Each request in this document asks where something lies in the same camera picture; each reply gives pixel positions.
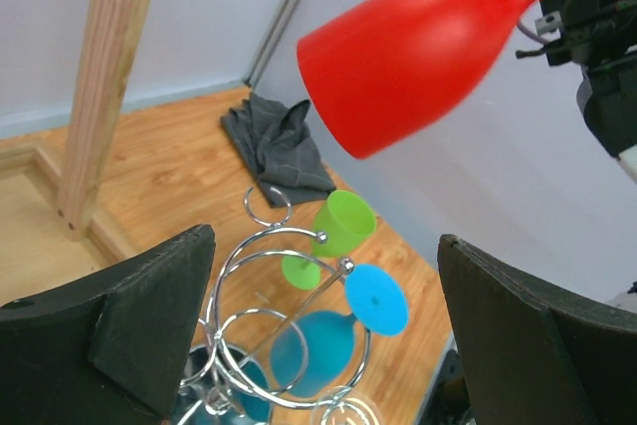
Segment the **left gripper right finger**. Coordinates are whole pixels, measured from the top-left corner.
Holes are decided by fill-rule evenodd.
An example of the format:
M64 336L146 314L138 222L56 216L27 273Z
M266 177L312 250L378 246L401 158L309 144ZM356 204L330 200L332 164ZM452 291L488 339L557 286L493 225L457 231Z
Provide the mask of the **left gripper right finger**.
M437 264L480 424L633 424L636 316L454 236Z

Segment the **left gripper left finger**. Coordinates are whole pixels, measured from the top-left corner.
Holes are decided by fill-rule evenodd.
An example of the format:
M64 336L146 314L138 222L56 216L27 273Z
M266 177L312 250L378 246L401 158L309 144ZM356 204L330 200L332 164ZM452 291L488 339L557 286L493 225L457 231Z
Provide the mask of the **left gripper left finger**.
M196 225L135 257L2 306L2 423L167 420L215 247L212 227Z

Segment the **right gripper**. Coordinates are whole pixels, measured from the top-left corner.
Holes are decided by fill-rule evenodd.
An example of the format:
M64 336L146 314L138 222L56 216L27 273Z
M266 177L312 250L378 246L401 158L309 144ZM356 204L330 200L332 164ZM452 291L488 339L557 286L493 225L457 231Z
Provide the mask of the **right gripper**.
M541 0L540 8L558 37L541 40L536 50L516 51L519 59L545 56L552 67L598 67L636 46L636 0Z

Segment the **blue wine glass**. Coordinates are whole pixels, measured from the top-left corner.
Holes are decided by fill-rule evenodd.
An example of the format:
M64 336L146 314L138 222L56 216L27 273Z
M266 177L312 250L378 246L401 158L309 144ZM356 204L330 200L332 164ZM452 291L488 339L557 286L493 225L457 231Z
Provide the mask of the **blue wine glass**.
M302 316L275 339L270 353L274 378L300 398L317 395L348 367L354 353L354 326L395 336L409 320L406 296L381 268L361 264L345 279L350 313L315 311Z

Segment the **red wine glass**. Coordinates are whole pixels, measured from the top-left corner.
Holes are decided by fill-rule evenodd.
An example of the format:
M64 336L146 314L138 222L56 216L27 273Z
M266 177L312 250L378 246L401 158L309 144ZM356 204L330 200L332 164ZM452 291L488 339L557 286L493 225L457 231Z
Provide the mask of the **red wine glass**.
M299 39L299 71L334 139L364 159L462 102L535 1L366 0Z

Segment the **green wine glass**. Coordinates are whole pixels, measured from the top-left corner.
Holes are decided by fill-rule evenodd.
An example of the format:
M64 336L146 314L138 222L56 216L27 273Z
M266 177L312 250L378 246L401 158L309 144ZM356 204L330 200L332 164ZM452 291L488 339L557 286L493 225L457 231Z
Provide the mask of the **green wine glass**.
M334 190L312 224L312 230L326 233L327 239L322 244L312 241L309 254L320 259L348 256L376 227L375 213L362 197L347 190ZM297 289L310 291L320 282L321 267L305 258L285 256L281 267L285 279Z

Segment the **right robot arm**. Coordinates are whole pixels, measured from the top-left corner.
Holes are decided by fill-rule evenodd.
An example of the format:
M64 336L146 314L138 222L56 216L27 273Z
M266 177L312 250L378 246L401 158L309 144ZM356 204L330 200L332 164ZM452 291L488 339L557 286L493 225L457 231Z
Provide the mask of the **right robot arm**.
M558 67L581 67L576 102L604 150L636 178L636 0L541 0L542 16L518 30L540 47L519 59L545 56Z

